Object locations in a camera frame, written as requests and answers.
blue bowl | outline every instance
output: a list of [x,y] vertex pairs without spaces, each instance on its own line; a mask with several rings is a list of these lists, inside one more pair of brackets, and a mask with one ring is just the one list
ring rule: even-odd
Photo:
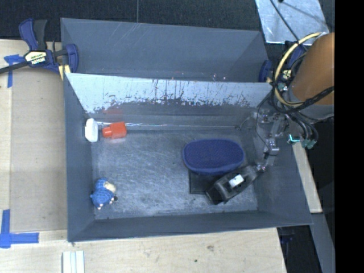
[[238,168],[244,161],[244,151],[230,139],[199,139],[183,148],[183,161],[196,174],[218,176]]

wooden table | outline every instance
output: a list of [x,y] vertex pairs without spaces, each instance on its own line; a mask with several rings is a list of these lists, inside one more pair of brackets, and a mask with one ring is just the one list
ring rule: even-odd
[[[0,40],[24,55],[21,40]],[[64,251],[84,251],[85,272],[287,272],[277,230],[67,242],[63,89],[60,76],[22,68],[0,75],[0,213],[10,231],[39,231],[39,243],[0,249],[0,272],[61,272]],[[305,151],[293,149],[310,211],[322,212]]]

bin floor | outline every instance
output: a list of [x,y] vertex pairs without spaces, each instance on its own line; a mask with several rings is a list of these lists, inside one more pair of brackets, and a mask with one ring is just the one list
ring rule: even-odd
[[184,146],[195,139],[228,138],[239,143],[245,163],[254,158],[252,134],[236,129],[128,131],[123,139],[92,144],[93,179],[107,177],[118,200],[95,209],[96,219],[257,210],[254,186],[227,203],[212,205],[206,196],[189,193]]

stuffed animal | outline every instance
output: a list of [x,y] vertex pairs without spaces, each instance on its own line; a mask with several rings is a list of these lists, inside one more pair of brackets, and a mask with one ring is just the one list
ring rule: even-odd
[[96,181],[94,191],[90,195],[92,203],[100,210],[104,205],[111,204],[116,200],[116,187],[103,177]]

yellow cable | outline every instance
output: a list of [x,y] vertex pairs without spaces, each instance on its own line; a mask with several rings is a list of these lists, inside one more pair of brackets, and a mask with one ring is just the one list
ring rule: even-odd
[[[282,69],[282,66],[284,64],[284,62],[287,60],[287,58],[289,57],[289,55],[294,51],[294,49],[296,47],[298,47],[300,44],[303,44],[304,42],[306,42],[307,40],[311,39],[311,38],[315,38],[317,36],[319,36],[321,34],[321,32],[315,32],[313,34],[309,34],[307,36],[305,36],[304,38],[300,39],[297,43],[294,43],[293,45],[291,45],[291,47],[287,50],[287,52],[285,52],[284,56],[282,57],[281,61],[278,64],[277,70],[275,71],[275,75],[273,77],[273,83],[275,83],[275,81],[277,80],[280,70]],[[303,104],[303,102],[287,102],[285,101],[281,95],[279,94],[277,88],[275,88],[275,96],[277,97],[277,99],[285,104],[285,105],[289,105],[289,106],[300,106]]]

